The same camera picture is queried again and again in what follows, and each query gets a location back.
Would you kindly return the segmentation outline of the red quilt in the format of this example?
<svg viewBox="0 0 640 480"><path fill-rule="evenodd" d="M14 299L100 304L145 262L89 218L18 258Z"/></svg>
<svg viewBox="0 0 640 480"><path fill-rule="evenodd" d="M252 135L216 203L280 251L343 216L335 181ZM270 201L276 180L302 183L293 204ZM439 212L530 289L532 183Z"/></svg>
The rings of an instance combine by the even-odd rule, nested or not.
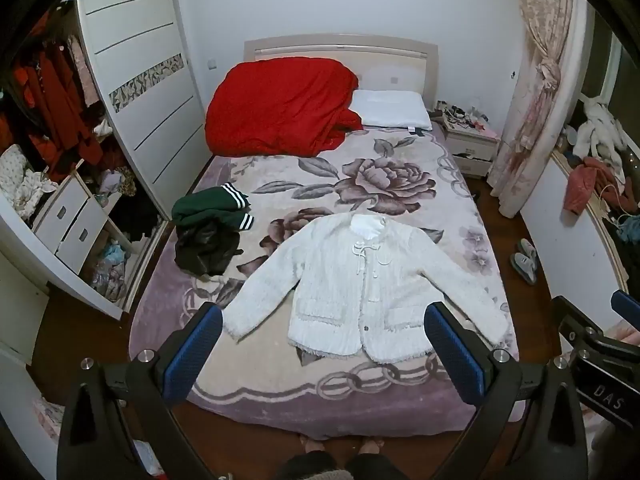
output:
<svg viewBox="0 0 640 480"><path fill-rule="evenodd" d="M351 110L357 76L330 58L270 58L229 70L205 118L205 137L217 156L314 157L360 130Z"/></svg>

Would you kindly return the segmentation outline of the red hanging clothes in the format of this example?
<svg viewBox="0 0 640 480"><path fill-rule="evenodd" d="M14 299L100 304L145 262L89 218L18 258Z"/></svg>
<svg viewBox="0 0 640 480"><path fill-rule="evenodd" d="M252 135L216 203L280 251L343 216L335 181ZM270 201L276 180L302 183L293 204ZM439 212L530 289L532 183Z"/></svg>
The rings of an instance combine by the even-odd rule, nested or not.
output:
<svg viewBox="0 0 640 480"><path fill-rule="evenodd" d="M12 76L35 124L29 140L46 163L49 178L63 181L79 159L96 166L103 151L64 52L58 46L40 51L32 64L15 64Z"/></svg>

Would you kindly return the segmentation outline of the pink-red garment on sill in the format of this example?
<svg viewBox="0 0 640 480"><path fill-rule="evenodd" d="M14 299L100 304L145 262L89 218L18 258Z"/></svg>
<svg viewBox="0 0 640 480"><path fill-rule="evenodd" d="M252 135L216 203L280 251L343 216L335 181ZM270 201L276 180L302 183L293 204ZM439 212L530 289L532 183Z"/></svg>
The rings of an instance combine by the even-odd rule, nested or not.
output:
<svg viewBox="0 0 640 480"><path fill-rule="evenodd" d="M618 206L620 193L614 174L603 162L588 156L568 176L563 209L579 216L593 193L610 206Z"/></svg>

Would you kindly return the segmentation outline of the grey slipper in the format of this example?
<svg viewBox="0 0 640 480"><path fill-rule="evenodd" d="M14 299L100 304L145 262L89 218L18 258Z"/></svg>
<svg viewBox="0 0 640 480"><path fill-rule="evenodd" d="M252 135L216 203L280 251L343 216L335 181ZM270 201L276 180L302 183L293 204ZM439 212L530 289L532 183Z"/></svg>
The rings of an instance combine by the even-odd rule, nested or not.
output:
<svg viewBox="0 0 640 480"><path fill-rule="evenodd" d="M537 262L537 251L535 246L526 238L521 238L518 241L518 251L523 255L526 255L527 258L533 261L533 263Z"/></svg>
<svg viewBox="0 0 640 480"><path fill-rule="evenodd" d="M526 281L527 284L536 284L536 263L534 263L532 258L529 258L529 256L521 252L516 252L510 255L510 263L512 268L518 272L518 275Z"/></svg>

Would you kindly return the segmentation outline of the white fuzzy knit jacket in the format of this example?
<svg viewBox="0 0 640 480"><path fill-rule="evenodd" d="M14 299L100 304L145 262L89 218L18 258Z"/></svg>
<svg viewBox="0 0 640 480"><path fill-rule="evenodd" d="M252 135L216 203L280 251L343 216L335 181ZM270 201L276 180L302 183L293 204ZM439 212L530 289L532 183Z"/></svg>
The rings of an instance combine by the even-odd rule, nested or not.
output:
<svg viewBox="0 0 640 480"><path fill-rule="evenodd" d="M433 349L426 308L449 302L490 344L509 323L478 278L424 231L377 214L330 214L287 238L224 308L235 340L254 332L291 297L288 341L316 356L365 353L378 364Z"/></svg>

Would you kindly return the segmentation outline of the white plush garment on sill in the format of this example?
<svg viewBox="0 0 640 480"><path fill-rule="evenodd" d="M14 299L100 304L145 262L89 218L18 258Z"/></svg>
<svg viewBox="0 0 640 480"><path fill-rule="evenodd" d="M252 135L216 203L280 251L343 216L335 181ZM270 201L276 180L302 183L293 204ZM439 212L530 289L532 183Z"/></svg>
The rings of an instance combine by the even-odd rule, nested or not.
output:
<svg viewBox="0 0 640 480"><path fill-rule="evenodd" d="M585 98L582 107L586 116L577 129L573 154L580 159L591 156L612 169L617 177L624 177L623 159L627 143L624 129L608 108L598 99Z"/></svg>

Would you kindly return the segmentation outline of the teal garment on sill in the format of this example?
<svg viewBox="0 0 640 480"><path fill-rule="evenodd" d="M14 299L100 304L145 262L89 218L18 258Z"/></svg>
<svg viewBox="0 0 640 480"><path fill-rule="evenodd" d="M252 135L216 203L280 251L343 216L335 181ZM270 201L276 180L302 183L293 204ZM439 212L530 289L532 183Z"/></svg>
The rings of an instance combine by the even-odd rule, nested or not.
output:
<svg viewBox="0 0 640 480"><path fill-rule="evenodd" d="M622 242L638 246L640 244L640 216L627 217L618 226L616 234Z"/></svg>

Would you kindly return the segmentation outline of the beige bed headboard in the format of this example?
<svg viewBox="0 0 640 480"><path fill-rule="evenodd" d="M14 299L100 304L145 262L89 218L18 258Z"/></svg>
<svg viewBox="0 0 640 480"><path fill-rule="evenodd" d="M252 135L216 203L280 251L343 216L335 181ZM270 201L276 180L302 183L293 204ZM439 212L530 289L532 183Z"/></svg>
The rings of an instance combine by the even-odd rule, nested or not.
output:
<svg viewBox="0 0 640 480"><path fill-rule="evenodd" d="M362 90L419 92L430 110L435 106L439 52L436 44L378 35L303 34L244 42L244 60L332 58L349 68Z"/></svg>

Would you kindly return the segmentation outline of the grey slipper far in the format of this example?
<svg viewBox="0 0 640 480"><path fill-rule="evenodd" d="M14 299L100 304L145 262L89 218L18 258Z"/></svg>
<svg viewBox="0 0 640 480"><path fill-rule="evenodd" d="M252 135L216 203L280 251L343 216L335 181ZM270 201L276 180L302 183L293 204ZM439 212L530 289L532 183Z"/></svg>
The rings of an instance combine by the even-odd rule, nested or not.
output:
<svg viewBox="0 0 640 480"><path fill-rule="evenodd" d="M518 241L518 251L523 255L526 255L527 258L533 261L533 263L537 262L537 251L535 246L526 238L521 238Z"/></svg>

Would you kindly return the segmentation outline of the black garment on bed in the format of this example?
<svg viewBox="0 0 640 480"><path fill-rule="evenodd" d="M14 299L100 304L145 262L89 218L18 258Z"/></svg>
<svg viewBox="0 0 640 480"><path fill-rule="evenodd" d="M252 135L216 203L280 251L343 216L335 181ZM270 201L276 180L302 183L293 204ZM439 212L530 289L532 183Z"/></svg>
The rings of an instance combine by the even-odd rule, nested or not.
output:
<svg viewBox="0 0 640 480"><path fill-rule="evenodd" d="M175 264L198 278L224 274L232 258L242 254L240 234L215 220L177 226L177 237Z"/></svg>

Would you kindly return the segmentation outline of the floral pink bed blanket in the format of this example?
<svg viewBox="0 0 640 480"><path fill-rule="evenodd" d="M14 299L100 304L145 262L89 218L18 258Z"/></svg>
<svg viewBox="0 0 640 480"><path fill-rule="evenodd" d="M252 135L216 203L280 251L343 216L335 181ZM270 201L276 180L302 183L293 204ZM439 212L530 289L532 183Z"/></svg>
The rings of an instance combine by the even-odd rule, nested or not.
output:
<svg viewBox="0 0 640 480"><path fill-rule="evenodd" d="M518 348L498 263L442 130L369 128L318 156L216 158L250 227L224 273L181 270L170 240L129 350L160 348L202 304L224 331L190 400L316 439L430 436L469 422L428 342L433 302L492 348Z"/></svg>

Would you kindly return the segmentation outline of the grey slipper near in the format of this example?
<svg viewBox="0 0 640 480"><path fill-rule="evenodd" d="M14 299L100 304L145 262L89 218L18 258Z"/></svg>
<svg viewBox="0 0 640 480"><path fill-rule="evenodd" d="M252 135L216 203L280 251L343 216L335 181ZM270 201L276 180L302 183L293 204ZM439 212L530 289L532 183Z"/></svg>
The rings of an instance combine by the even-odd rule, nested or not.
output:
<svg viewBox="0 0 640 480"><path fill-rule="evenodd" d="M534 263L532 258L529 258L529 256L521 252L516 252L510 255L510 263L512 268L518 272L518 275L526 281L527 284L536 284L536 263Z"/></svg>

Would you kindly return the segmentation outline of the green striped-cuff garment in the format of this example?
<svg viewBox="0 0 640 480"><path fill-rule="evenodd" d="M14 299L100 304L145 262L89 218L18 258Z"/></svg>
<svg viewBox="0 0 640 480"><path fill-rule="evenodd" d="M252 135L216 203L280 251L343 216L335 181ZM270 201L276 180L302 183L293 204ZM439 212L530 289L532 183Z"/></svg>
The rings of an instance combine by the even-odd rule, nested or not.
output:
<svg viewBox="0 0 640 480"><path fill-rule="evenodd" d="M247 196L230 182L179 198L171 209L171 219L176 226L216 220L235 231L247 231L255 222Z"/></svg>

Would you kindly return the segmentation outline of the white drawer unit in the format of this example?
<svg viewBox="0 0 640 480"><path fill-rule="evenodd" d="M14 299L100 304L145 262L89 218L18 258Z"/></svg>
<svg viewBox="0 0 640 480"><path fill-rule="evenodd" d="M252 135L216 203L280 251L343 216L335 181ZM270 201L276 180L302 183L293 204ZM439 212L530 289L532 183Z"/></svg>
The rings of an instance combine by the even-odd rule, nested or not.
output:
<svg viewBox="0 0 640 480"><path fill-rule="evenodd" d="M35 222L35 234L70 270L79 274L107 215L77 176L70 176Z"/></svg>

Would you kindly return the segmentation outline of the white pillow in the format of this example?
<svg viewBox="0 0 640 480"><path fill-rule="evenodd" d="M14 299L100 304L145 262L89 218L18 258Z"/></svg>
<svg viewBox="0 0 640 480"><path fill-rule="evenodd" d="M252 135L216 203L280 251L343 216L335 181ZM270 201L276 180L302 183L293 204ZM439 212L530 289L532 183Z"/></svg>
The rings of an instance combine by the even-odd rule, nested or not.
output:
<svg viewBox="0 0 640 480"><path fill-rule="evenodd" d="M381 128L407 128L431 131L431 117L422 96L414 91L356 90L349 109L363 125Z"/></svg>

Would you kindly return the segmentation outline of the pink floral curtain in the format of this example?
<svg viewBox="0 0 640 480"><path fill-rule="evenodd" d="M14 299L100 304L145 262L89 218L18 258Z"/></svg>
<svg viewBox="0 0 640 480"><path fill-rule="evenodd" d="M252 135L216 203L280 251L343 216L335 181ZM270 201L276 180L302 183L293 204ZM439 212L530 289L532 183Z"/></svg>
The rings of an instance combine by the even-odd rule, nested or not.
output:
<svg viewBox="0 0 640 480"><path fill-rule="evenodd" d="M520 212L577 101L589 54L587 0L520 0L525 46L498 153L488 174L499 212Z"/></svg>

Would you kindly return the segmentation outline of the white bedside nightstand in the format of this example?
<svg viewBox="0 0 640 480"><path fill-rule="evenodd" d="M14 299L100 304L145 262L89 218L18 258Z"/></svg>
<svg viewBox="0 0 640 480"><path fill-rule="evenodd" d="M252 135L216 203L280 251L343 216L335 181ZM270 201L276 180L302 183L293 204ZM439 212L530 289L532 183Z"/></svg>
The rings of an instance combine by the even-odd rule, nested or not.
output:
<svg viewBox="0 0 640 480"><path fill-rule="evenodd" d="M486 178L498 151L498 134L482 122L474 122L455 106L442 114L442 126L448 150L461 173Z"/></svg>

